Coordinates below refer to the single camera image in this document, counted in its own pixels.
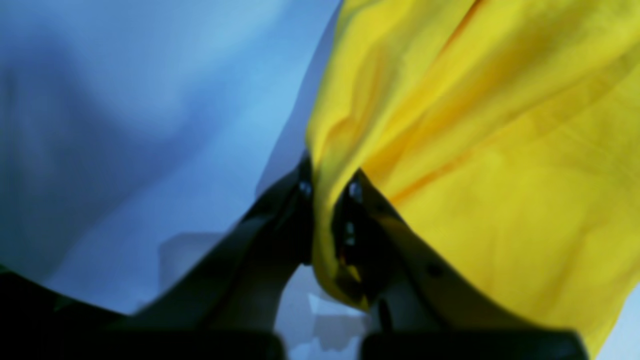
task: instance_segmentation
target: black clamp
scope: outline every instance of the black clamp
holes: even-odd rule
[[[311,262],[313,196],[305,156],[146,309],[132,317],[93,317],[99,321],[90,321],[91,311],[61,311],[64,358],[137,359],[155,352],[196,359],[213,351],[217,359],[283,359],[273,325],[287,281]],[[359,277],[343,290],[365,296],[374,319],[362,360],[588,358],[574,332],[537,327],[477,291],[411,231],[362,171],[336,204],[332,232],[337,259]]]

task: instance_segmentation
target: yellow cloth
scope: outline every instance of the yellow cloth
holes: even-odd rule
[[[330,234],[362,167],[472,284],[594,356],[640,281],[639,63],[638,0],[346,0],[307,131],[322,287],[367,306]]]

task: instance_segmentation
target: background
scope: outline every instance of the background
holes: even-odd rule
[[[0,0],[0,263],[131,314],[304,148],[339,0]],[[289,357],[356,358],[367,317],[301,267]],[[599,360],[640,358],[640,290]]]

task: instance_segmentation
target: white fabric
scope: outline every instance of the white fabric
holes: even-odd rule
[[[164,242],[226,232],[299,159],[303,136],[269,162],[337,4],[1,1],[0,263],[121,313],[156,298]]]

